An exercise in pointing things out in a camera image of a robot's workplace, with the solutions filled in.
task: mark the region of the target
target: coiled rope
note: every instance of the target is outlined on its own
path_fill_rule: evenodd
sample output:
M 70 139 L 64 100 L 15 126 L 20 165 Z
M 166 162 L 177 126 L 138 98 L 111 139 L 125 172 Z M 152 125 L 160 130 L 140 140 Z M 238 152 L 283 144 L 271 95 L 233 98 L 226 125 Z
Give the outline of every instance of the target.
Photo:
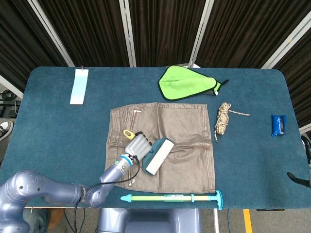
M 225 129 L 229 122 L 228 112 L 236 113 L 243 116 L 251 116 L 250 114 L 232 111 L 230 110 L 230 107 L 231 107 L 230 103 L 223 102 L 222 105 L 220 105 L 220 108 L 218 109 L 217 122 L 215 125 L 215 132 L 214 132 L 216 142 L 218 142 L 216 133 L 221 135 L 224 135 L 225 133 Z

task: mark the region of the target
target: blue package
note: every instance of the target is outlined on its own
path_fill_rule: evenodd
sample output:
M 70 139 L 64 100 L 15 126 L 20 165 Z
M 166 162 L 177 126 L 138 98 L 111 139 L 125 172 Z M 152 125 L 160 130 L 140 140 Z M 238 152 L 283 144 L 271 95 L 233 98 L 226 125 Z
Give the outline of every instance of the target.
M 272 137 L 285 134 L 286 115 L 272 115 Z

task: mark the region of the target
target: gray robot arm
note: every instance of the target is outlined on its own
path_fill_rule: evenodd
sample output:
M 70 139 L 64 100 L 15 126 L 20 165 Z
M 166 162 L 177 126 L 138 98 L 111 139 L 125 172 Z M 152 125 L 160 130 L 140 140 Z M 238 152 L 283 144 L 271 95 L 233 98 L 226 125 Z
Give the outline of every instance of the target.
M 146 155 L 151 149 L 143 135 L 136 136 L 121 155 L 101 176 L 100 182 L 117 182 L 133 165 L 132 155 Z M 102 184 L 86 189 L 83 185 L 51 180 L 34 170 L 23 170 L 0 186 L 0 232 L 28 233 L 23 209 L 33 198 L 47 203 L 76 205 L 83 202 L 92 208 L 102 206 L 114 184 Z

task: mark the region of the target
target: table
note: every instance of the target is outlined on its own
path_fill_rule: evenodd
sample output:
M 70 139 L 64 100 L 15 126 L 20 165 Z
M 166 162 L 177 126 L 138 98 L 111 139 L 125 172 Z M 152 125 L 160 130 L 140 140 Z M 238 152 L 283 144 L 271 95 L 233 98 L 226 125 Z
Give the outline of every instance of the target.
M 12 132 L 0 183 L 22 169 L 34 169 L 59 181 L 97 183 L 105 164 L 105 143 L 112 108 L 132 103 L 167 102 L 157 81 L 165 67 L 88 68 L 83 105 L 70 105 L 74 67 L 38 67 L 32 71 Z M 206 103 L 210 127 L 223 101 L 251 117 L 229 114 L 219 143 L 213 140 L 216 189 L 224 208 L 311 207 L 311 190 L 290 181 L 286 172 L 307 179 L 308 164 L 284 76 L 273 69 L 198 68 L 219 81 L 229 79 L 218 96 L 179 100 Z M 271 137 L 271 115 L 286 114 L 286 135 Z M 133 202 L 120 196 L 143 194 L 114 187 L 103 207 L 215 208 L 211 202 Z M 28 206 L 53 206 L 34 199 Z

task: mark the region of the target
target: black curtain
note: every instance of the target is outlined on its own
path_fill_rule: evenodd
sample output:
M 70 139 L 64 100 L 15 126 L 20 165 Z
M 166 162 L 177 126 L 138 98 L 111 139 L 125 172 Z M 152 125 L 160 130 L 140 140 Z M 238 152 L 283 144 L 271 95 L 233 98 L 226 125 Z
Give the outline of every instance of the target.
M 310 10 L 310 0 L 215 0 L 195 63 L 261 68 Z
M 188 63 L 205 0 L 130 0 L 138 67 Z
M 26 0 L 0 2 L 0 75 L 24 91 L 39 66 L 67 66 Z
M 39 0 L 76 66 L 129 66 L 119 1 Z
M 311 123 L 311 29 L 274 68 L 285 76 L 299 127 Z

